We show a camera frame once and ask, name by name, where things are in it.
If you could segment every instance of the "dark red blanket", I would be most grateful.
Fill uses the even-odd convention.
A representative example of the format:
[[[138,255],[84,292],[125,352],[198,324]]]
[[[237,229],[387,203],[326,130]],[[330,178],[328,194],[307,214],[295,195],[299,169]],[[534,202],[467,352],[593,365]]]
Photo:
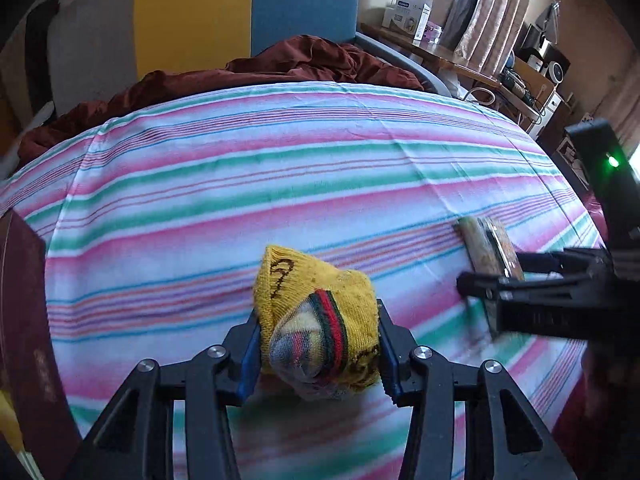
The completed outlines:
[[[24,136],[18,150],[20,166],[63,140],[147,106],[223,88],[302,81],[369,83],[425,90],[411,72],[384,63],[352,44],[338,45],[315,36],[295,36],[276,43],[258,56],[233,60],[224,70],[183,74],[158,70],[148,73],[109,102],[80,103],[51,124]]]

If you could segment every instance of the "curtain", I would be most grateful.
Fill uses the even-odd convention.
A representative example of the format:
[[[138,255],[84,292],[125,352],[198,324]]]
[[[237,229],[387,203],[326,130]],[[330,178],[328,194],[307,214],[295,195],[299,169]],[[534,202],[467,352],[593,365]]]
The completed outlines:
[[[518,37],[529,0],[478,0],[455,54],[469,68],[493,76],[499,73]]]
[[[453,2],[440,38],[441,45],[449,50],[454,50],[458,46],[462,35],[471,22],[477,2],[478,0],[455,0]]]
[[[609,121],[627,156],[640,144],[640,56],[636,52],[625,76],[605,95],[594,117]]]

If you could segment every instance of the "white box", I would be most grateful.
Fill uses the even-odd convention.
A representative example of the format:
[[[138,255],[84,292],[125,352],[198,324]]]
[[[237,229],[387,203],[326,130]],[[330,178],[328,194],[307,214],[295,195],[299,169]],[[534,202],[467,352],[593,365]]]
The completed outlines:
[[[391,20],[394,18],[394,14],[396,13],[396,6],[387,7],[385,9],[385,15],[382,18],[382,26],[385,28],[389,28],[391,26]]]
[[[396,0],[390,28],[420,41],[429,21],[432,4],[431,0]]]

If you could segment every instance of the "speaker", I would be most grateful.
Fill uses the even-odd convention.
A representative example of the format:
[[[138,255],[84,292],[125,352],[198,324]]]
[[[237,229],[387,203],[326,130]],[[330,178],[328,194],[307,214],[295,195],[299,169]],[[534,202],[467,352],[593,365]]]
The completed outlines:
[[[560,67],[562,68],[562,76],[566,76],[567,72],[569,71],[569,67],[571,66],[571,63],[569,62],[569,60],[564,56],[564,54],[562,52],[560,52],[555,45],[551,45],[547,50],[546,50],[546,54],[545,54],[545,59],[544,62],[549,64],[549,72],[551,72],[551,62],[555,61],[556,63],[558,63],[560,65]]]
[[[562,70],[562,67],[557,61],[552,61],[549,63],[547,76],[551,81],[558,85],[564,79],[564,70]]]

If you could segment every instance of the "yellow panel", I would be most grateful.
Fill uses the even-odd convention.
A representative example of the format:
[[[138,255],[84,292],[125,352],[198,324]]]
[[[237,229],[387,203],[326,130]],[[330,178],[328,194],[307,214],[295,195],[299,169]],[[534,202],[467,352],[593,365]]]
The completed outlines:
[[[251,0],[135,0],[138,76],[224,68],[251,53]]]
[[[2,390],[0,390],[0,433],[4,435],[14,452],[24,451],[22,433],[11,403],[11,396]]]

